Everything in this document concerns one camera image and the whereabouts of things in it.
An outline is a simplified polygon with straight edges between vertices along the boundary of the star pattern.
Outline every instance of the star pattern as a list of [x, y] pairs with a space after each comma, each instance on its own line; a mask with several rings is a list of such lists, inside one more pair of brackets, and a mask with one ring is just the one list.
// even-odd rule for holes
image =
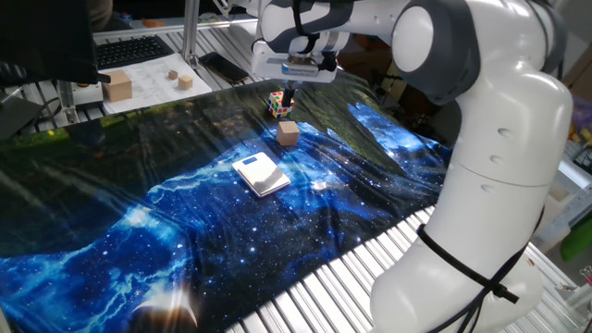
[[[406, 174], [363, 159], [331, 130], [300, 123], [290, 148], [264, 131], [151, 188], [83, 249], [0, 259], [8, 317], [27, 332], [118, 333], [164, 302], [190, 309], [200, 332], [215, 332], [434, 204], [450, 152], [365, 105], [350, 111]], [[231, 167], [259, 152], [291, 180], [262, 199]]]

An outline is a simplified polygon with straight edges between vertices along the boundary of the metal grating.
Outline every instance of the metal grating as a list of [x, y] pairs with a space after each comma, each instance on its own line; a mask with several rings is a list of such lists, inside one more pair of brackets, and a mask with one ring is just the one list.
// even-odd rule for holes
[[[434, 207], [419, 211], [373, 240], [319, 267], [271, 302], [242, 319], [227, 333], [368, 332], [370, 290], [378, 275], [395, 265], [417, 238]], [[526, 254], [541, 271], [544, 294], [529, 314], [502, 332], [563, 333], [581, 329], [585, 319], [569, 309], [555, 291], [559, 283], [574, 286], [535, 246]]]

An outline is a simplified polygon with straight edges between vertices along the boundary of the black phone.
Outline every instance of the black phone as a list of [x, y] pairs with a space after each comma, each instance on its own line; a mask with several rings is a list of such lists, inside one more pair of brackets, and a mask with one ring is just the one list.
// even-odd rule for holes
[[211, 69], [215, 74], [231, 84], [243, 82], [249, 77], [249, 73], [229, 62], [226, 58], [216, 52], [200, 56], [199, 61], [200, 64]]

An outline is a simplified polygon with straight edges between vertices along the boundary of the cable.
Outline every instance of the cable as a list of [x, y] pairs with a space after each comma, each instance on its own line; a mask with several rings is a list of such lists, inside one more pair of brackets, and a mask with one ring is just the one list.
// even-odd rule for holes
[[565, 60], [565, 58], [563, 58], [557, 66], [557, 80], [563, 80], [563, 60]]
[[535, 9], [535, 7], [532, 4], [532, 1], [531, 0], [526, 0], [526, 3], [528, 4], [528, 6], [530, 6], [530, 8], [535, 13], [536, 19], [538, 20], [538, 23], [540, 24], [540, 27], [543, 30], [543, 33], [545, 34], [545, 63], [546, 63], [547, 62], [547, 57], [549, 56], [549, 34], [547, 33], [547, 28], [545, 28], [545, 23], [543, 23], [543, 19], [540, 17], [540, 15], [538, 15], [537, 10]]

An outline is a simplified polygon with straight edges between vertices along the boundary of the rubik's cube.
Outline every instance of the rubik's cube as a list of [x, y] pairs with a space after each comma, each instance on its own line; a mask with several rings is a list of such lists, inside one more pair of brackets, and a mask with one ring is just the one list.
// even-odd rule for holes
[[269, 94], [269, 102], [267, 102], [267, 110], [277, 119], [287, 117], [292, 114], [292, 107], [294, 100], [290, 101], [289, 107], [281, 105], [281, 100], [284, 98], [284, 92], [272, 92]]

